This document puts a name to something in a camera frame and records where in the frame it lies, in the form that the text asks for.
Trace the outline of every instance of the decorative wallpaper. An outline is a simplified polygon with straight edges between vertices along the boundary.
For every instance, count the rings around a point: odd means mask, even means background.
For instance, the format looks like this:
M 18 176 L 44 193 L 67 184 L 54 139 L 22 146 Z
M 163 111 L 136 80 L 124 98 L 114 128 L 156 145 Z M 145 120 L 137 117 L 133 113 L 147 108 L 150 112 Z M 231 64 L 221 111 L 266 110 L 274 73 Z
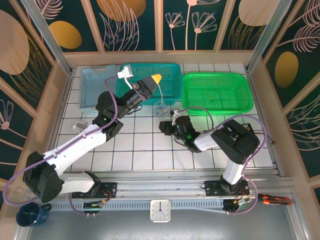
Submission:
M 97 52 L 80 0 L 34 0 L 63 52 Z
M 105 51 L 156 50 L 154 0 L 90 0 Z
M 13 176 L 33 118 L 0 90 L 0 178 Z
M 269 44 L 268 44 L 268 45 L 266 46 L 266 48 L 265 48 L 265 50 L 264 50 L 264 52 L 263 52 L 263 54 L 262 54 L 262 57 L 263 57 L 263 58 L 265 58 L 265 56 L 266 56 L 266 54 L 268 53 L 271 45 L 274 43 L 274 40 L 275 40 L 276 36 L 279 34 L 280 30 L 282 29 L 282 27 L 283 27 L 283 25 L 285 24 L 287 18 L 288 18 L 289 15 L 291 14 L 291 11 L 292 11 L 292 9 L 294 8 L 294 6 L 296 5 L 297 1 L 298 1 L 298 0 L 292 0 L 291 5 L 290 5 L 290 7 L 289 7 L 289 10 L 286 12 L 286 14 L 285 14 L 284 18 L 282 19 L 282 21 L 281 21 L 278 29 L 275 31 L 272 39 L 270 40 Z
M 221 50 L 253 50 L 279 0 L 236 0 Z
M 320 1 L 306 0 L 266 63 L 282 106 L 320 71 Z
M 2 191 L 0 191 L 0 210 L 1 210 L 2 204 L 4 204 L 4 199 L 2 197 Z
M 320 85 L 286 118 L 309 177 L 320 174 Z
M 213 50 L 227 0 L 164 0 L 163 50 Z
M 320 205 L 320 187 L 315 188 L 314 193 L 315 193 L 316 198 L 318 199 L 318 203 Z
M 52 65 L 9 1 L 0 2 L 0 78 L 37 109 Z

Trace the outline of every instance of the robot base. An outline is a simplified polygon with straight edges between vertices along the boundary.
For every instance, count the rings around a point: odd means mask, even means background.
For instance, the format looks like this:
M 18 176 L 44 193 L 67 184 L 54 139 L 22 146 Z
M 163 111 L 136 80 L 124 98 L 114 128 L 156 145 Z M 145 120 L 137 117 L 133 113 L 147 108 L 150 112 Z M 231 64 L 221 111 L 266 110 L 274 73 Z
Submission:
M 241 189 L 246 195 L 250 195 L 248 182 L 246 180 L 241 180 L 236 186 L 236 190 L 230 194 L 223 190 L 220 180 L 205 181 L 204 189 L 207 197 L 242 196 L 243 193 L 239 189 Z

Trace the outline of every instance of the metal bracket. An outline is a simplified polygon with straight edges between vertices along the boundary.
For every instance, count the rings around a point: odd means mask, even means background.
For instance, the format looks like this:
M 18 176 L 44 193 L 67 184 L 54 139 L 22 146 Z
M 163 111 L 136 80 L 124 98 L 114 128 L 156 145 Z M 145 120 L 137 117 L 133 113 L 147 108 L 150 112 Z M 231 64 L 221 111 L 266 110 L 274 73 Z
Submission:
M 102 182 L 100 185 L 99 192 L 95 196 L 91 196 L 85 192 L 73 192 L 73 199 L 105 199 L 106 194 L 109 196 L 111 193 L 111 198 L 114 199 L 117 194 L 117 183 L 116 182 Z
M 242 180 L 238 188 L 240 188 L 246 195 L 250 194 L 248 182 L 246 180 Z M 227 194 L 222 188 L 219 180 L 216 181 L 205 181 L 204 182 L 205 194 L 207 197 L 218 197 L 218 196 L 242 196 L 243 193 L 237 190 L 230 195 Z

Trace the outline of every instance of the green plastic tray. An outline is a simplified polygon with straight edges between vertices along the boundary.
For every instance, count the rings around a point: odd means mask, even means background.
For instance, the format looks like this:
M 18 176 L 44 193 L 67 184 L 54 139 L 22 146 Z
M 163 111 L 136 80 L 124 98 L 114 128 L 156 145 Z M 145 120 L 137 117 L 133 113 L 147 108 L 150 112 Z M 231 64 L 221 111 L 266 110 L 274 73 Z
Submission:
M 237 115 L 253 106 L 248 80 L 237 73 L 188 73 L 182 78 L 182 105 L 200 106 L 212 115 Z M 190 115 L 207 115 L 201 109 L 188 110 Z

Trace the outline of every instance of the teal plastic basket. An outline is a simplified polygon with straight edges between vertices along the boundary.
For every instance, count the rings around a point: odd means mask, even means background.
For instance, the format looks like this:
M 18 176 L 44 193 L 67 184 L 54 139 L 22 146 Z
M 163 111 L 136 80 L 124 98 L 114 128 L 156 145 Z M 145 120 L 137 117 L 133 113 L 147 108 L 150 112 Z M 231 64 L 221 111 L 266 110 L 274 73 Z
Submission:
M 161 74 L 162 79 L 159 83 L 163 94 L 163 101 L 166 105 L 174 105 L 182 96 L 182 74 L 180 65 L 175 63 L 125 63 L 120 67 L 120 71 L 125 65 L 130 65 L 133 78 L 129 79 L 132 84 L 141 79 L 155 74 Z M 116 95 L 122 97 L 130 88 L 123 79 L 117 81 Z M 157 87 L 153 95 L 143 101 L 143 105 L 154 105 L 161 101 L 160 90 Z

